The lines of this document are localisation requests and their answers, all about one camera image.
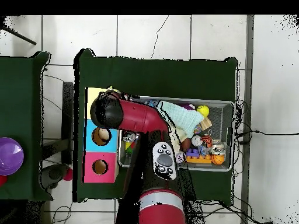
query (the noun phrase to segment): yellow ball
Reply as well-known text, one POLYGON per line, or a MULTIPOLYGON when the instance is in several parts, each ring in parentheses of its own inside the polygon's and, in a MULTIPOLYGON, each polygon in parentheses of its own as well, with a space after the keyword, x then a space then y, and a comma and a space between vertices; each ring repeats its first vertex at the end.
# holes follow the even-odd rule
POLYGON ((208 109, 208 107, 205 106, 205 105, 198 106, 198 108, 196 109, 196 111, 198 111, 199 113, 201 113, 203 117, 207 117, 208 114, 209 114, 209 112, 210 112, 210 110, 208 109))

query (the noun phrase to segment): blue block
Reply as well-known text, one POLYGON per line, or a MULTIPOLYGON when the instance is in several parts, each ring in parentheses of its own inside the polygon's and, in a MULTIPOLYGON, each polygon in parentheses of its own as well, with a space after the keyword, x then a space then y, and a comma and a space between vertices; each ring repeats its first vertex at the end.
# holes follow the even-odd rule
POLYGON ((86 151, 89 152, 116 152, 117 144, 117 130, 109 129, 111 132, 111 140, 105 146, 98 146, 92 140, 92 132, 97 126, 91 121, 87 120, 87 129, 86 129, 86 151))

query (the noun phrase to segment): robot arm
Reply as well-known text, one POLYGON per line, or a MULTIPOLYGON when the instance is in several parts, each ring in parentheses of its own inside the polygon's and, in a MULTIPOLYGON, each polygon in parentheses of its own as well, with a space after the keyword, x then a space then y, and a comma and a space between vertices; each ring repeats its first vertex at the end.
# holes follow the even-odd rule
POLYGON ((186 224, 168 126, 159 112, 106 92, 93 102, 91 117, 98 127, 140 133, 116 224, 186 224))

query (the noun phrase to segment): orange basketball toy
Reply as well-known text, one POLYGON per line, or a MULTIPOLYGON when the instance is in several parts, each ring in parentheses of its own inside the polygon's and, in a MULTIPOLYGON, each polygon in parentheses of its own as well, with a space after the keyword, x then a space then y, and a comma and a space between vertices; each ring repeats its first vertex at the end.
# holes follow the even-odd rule
POLYGON ((224 163, 224 155, 212 155, 211 159, 215 165, 221 165, 224 163))
POLYGON ((201 140, 207 144, 207 148, 212 147, 212 137, 210 137, 209 135, 203 136, 201 140))

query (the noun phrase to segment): pink block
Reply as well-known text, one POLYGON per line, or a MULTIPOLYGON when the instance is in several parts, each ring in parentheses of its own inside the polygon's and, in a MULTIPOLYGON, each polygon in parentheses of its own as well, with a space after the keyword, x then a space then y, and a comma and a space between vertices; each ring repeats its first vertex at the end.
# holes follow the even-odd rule
POLYGON ((116 153, 112 152, 87 152, 85 155, 84 183, 114 183, 115 182, 116 153), (92 164, 96 160, 104 160, 108 164, 105 174, 96 174, 92 164))

